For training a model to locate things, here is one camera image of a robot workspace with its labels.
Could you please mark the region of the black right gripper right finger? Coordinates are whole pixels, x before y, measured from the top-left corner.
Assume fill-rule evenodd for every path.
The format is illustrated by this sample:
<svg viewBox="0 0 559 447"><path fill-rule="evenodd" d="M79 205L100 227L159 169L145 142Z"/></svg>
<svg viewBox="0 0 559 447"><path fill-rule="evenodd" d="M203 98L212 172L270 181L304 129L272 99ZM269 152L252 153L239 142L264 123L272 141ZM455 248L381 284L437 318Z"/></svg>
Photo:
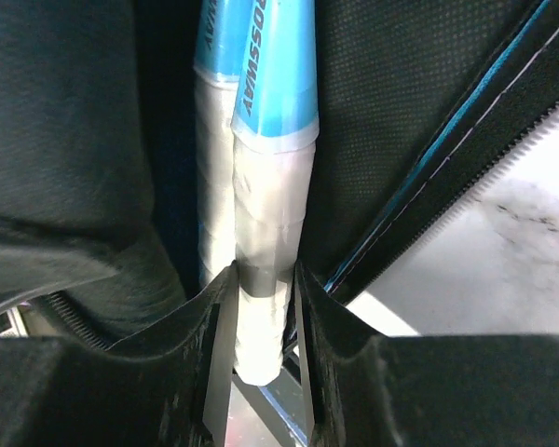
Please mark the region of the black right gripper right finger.
<svg viewBox="0 0 559 447"><path fill-rule="evenodd" d="M559 335L391 337L294 272L311 446L559 446Z"/></svg>

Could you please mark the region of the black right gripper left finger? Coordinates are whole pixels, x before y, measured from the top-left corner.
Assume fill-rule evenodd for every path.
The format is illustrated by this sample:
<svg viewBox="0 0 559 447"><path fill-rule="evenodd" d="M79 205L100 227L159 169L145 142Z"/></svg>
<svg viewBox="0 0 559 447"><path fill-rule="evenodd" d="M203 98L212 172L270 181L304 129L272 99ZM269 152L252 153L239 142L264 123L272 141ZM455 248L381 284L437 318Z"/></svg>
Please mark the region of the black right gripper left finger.
<svg viewBox="0 0 559 447"><path fill-rule="evenodd" d="M0 446L221 446L238 270L107 351L0 338Z"/></svg>

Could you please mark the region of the blue Sport racket bag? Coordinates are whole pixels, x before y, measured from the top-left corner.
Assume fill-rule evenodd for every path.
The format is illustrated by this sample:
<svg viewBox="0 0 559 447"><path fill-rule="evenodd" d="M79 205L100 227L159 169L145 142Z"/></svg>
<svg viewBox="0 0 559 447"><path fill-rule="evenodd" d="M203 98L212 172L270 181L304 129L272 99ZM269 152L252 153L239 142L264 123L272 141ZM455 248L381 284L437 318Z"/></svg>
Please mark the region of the blue Sport racket bag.
<svg viewBox="0 0 559 447"><path fill-rule="evenodd" d="M319 1L320 135L300 258L367 285L559 100L559 1ZM0 1L0 309L62 292L138 331L198 288L198 26L217 1Z"/></svg>

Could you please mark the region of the light blue badminton racket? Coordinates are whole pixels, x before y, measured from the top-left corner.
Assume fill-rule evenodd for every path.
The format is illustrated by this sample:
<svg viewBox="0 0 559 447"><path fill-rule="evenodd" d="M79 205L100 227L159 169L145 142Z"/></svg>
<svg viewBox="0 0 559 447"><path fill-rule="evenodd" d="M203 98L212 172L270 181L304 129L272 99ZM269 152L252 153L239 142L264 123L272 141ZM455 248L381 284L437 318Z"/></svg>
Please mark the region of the light blue badminton racket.
<svg viewBox="0 0 559 447"><path fill-rule="evenodd" d="M200 285L235 259L231 121L251 1L204 1L194 58Z"/></svg>
<svg viewBox="0 0 559 447"><path fill-rule="evenodd" d="M256 1L232 119L239 316L234 369L280 374L293 271L320 134L315 4Z"/></svg>

